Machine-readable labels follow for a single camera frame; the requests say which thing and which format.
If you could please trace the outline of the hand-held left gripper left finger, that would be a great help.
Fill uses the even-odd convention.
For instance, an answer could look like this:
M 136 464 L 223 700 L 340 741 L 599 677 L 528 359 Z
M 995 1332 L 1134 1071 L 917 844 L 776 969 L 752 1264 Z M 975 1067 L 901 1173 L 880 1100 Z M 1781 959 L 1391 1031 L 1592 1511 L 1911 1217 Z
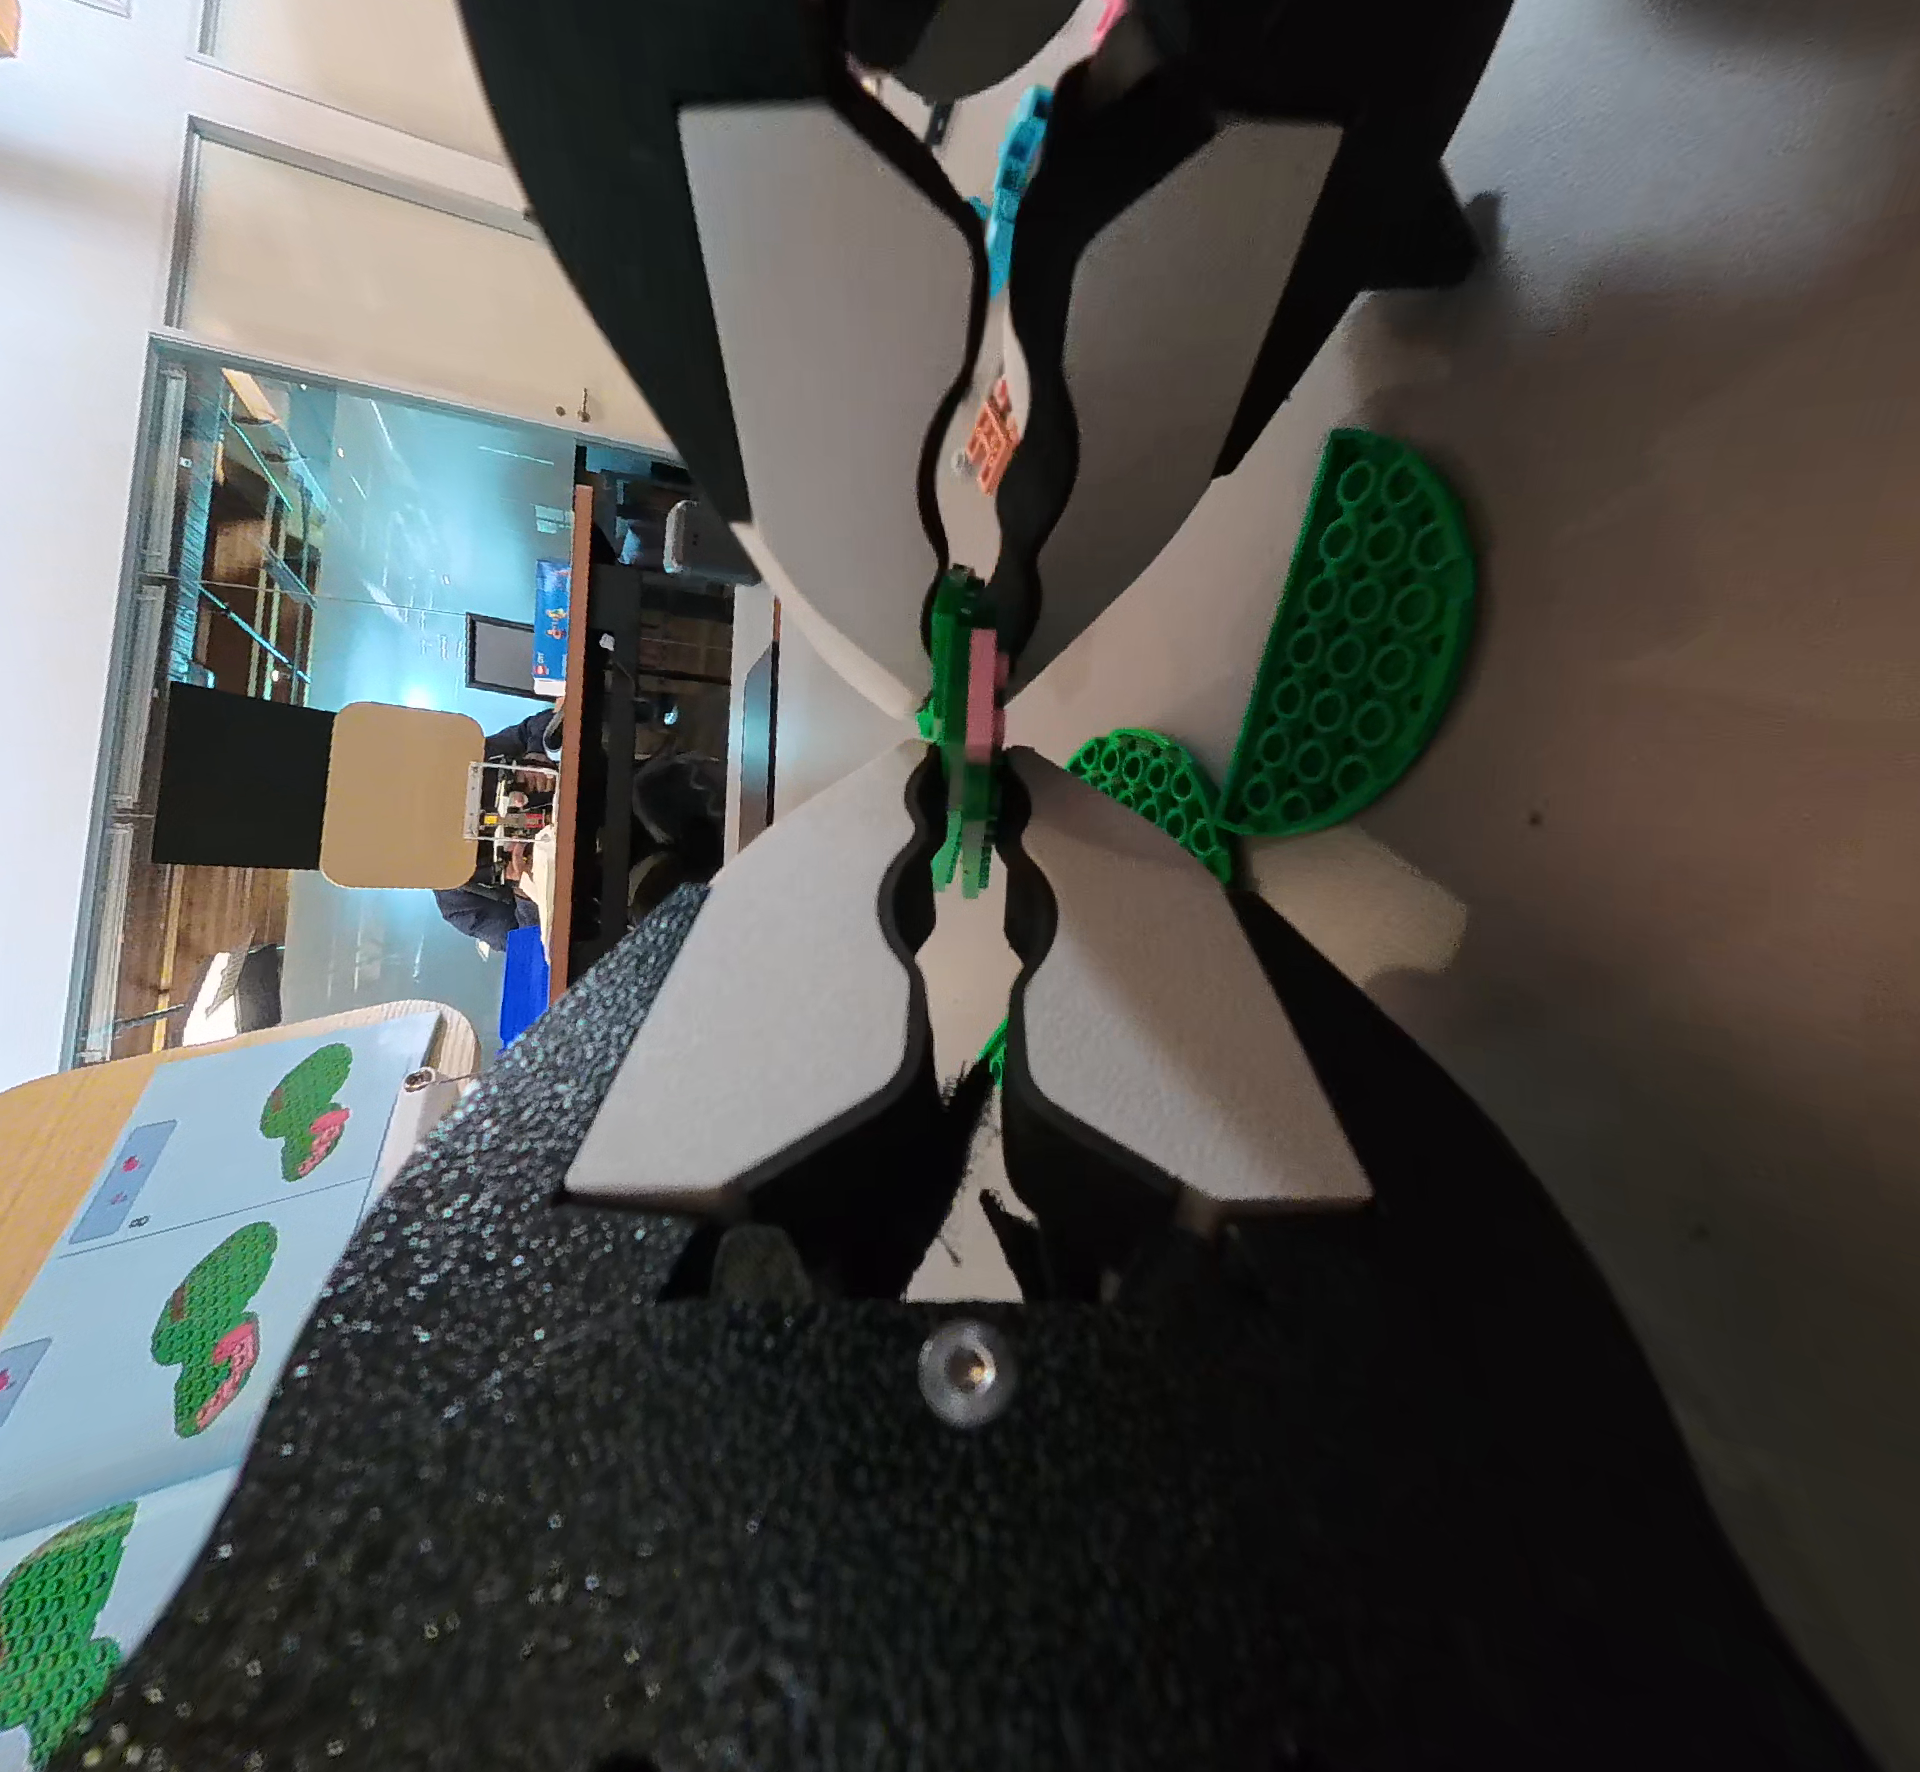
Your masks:
M 739 1208 L 930 1070 L 930 749 L 901 741 L 708 886 L 563 1178 L 581 1203 Z

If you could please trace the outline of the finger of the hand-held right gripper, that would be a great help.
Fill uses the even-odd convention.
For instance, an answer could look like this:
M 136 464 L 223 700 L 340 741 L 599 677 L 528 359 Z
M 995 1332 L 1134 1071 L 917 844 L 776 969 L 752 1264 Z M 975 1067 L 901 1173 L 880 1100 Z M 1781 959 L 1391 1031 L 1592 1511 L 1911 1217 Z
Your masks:
M 867 97 L 688 104 L 676 126 L 744 490 L 733 535 L 844 683 L 917 711 L 981 226 Z
M 1076 465 L 1039 551 L 1026 690 L 1182 529 L 1300 255 L 1342 130 L 1229 120 L 1076 259 L 1062 385 Z

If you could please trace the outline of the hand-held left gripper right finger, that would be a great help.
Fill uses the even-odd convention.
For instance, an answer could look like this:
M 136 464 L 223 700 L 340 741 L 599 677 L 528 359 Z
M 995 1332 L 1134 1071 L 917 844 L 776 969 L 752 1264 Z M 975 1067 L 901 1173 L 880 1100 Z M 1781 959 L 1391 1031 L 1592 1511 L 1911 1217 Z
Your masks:
M 1358 1208 L 1372 1187 L 1223 886 L 1039 751 L 1008 751 L 1023 819 L 1005 1114 L 1199 1215 Z

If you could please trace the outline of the green lego plate assembly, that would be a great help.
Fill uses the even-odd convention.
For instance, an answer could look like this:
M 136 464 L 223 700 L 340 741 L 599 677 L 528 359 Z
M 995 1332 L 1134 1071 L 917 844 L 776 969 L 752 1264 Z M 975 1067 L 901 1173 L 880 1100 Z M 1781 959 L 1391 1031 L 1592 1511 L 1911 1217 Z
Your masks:
M 926 747 L 938 751 L 947 792 L 944 839 L 931 857 L 931 885 L 937 888 L 957 885 L 966 899 L 979 896 L 991 874 L 1003 749 L 1001 740 L 1001 749 L 989 770 L 963 763 L 965 653 L 966 635 L 975 626 L 989 626 L 998 635 L 993 597 L 986 579 L 972 570 L 953 565 L 942 571 L 930 597 L 926 616 L 928 693 L 917 712 L 917 733 Z

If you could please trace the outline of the pink lego brick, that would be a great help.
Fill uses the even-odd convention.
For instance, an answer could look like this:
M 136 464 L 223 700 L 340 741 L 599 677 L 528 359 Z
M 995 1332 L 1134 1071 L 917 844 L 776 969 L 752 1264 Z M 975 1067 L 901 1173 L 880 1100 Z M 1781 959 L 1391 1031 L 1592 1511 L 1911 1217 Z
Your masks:
M 960 721 L 960 756 L 966 767 L 989 770 L 1003 740 L 1001 694 L 1009 661 L 989 626 L 975 626 L 966 635 L 965 703 Z

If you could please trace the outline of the coral lego plate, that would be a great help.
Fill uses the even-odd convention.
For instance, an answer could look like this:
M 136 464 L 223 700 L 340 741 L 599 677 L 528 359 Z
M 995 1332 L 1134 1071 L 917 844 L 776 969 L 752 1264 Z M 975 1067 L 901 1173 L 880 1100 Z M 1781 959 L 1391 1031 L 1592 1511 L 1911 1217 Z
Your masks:
M 1003 369 L 981 397 L 972 423 L 954 451 L 953 465 L 960 480 L 970 482 L 979 495 L 993 501 L 1005 467 L 1019 445 L 1012 392 Z

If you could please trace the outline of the teal lego piece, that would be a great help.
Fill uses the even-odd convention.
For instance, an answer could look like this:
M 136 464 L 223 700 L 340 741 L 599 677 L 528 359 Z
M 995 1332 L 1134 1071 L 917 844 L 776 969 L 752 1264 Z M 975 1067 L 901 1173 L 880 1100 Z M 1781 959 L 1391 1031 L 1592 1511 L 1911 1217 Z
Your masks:
M 1018 212 L 1043 159 L 1053 106 L 1053 88 L 1044 84 L 1019 97 L 995 158 L 991 193 L 972 200 L 988 251 L 989 298 L 1001 297 L 1009 279 Z

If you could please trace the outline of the green half-round lego plate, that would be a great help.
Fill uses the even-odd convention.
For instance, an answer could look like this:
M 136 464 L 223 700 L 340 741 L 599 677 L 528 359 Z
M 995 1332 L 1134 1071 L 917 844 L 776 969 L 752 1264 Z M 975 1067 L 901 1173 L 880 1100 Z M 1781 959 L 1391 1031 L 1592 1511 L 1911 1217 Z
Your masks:
M 1254 839 L 1355 821 L 1436 737 L 1474 630 L 1474 548 L 1445 475 L 1361 428 L 1323 442 L 1219 791 Z
M 1088 740 L 1065 770 L 1154 824 L 1222 886 L 1234 885 L 1234 835 L 1187 747 L 1152 730 L 1114 730 Z

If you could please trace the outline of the lego instruction booklet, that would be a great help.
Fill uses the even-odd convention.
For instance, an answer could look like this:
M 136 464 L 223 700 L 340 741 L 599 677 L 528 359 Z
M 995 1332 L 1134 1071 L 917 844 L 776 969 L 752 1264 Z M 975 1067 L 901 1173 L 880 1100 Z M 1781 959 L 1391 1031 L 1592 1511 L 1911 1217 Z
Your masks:
M 45 1769 L 180 1593 L 417 1139 L 430 1037 L 388 1018 L 156 1070 L 3 1322 L 3 1769 Z

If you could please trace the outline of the black office chair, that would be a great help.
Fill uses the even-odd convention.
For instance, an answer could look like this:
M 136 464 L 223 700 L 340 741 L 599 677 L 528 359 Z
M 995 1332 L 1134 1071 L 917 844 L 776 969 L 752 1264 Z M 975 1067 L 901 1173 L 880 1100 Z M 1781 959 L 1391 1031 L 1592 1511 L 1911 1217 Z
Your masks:
M 725 766 L 700 751 L 656 751 L 637 763 L 637 857 L 627 913 L 642 921 L 684 886 L 706 886 L 723 862 Z

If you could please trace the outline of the long wooden desk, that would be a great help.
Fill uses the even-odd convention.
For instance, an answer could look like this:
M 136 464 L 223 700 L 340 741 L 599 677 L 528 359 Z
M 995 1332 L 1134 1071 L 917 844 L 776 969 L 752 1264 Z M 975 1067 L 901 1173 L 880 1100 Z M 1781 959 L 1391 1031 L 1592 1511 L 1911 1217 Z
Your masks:
M 605 794 L 605 657 L 592 626 L 594 577 L 604 543 L 595 526 L 595 486 L 571 489 L 564 558 L 571 564 L 571 634 L 561 712 L 557 819 L 549 829 L 550 865 L 543 906 L 543 944 L 550 999 L 580 979 L 602 950 L 602 823 Z

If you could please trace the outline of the grey flat panel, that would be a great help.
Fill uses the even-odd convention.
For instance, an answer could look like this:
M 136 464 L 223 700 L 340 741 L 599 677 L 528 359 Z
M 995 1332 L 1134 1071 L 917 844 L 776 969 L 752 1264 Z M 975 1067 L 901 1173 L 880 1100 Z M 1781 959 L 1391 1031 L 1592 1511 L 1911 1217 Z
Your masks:
M 733 673 L 723 856 L 750 845 L 774 814 L 780 606 L 771 586 L 733 589 Z

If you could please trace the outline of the tan rounded board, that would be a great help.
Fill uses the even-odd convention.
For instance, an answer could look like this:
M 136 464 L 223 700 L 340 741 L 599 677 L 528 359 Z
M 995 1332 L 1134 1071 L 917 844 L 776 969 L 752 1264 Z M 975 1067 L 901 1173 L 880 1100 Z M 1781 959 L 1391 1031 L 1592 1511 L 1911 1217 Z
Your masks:
M 344 704 L 332 719 L 317 872 L 349 890 L 447 890 L 476 862 L 467 784 L 485 737 L 460 712 Z

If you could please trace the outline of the black panel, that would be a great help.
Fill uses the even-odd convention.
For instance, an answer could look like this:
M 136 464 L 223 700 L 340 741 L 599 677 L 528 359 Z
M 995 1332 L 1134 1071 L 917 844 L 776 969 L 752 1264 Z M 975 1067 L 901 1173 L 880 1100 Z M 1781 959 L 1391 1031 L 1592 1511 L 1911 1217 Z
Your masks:
M 311 872 L 337 714 L 170 683 L 151 862 Z

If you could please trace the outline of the wooden booklet stand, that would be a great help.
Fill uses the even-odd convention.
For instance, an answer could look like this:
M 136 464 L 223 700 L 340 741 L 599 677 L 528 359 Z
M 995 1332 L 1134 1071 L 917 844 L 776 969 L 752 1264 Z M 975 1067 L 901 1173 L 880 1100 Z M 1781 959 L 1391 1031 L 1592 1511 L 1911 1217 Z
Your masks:
M 1 1094 L 1 1319 L 11 1317 L 60 1231 L 83 1207 L 156 1070 L 309 1035 L 334 1037 L 361 1026 L 408 1016 L 433 1022 L 425 1050 L 435 1070 L 457 1087 L 476 1080 L 483 1044 L 465 1015 L 435 1000 L 393 1000 L 233 1040 L 75 1065 L 8 1089 Z

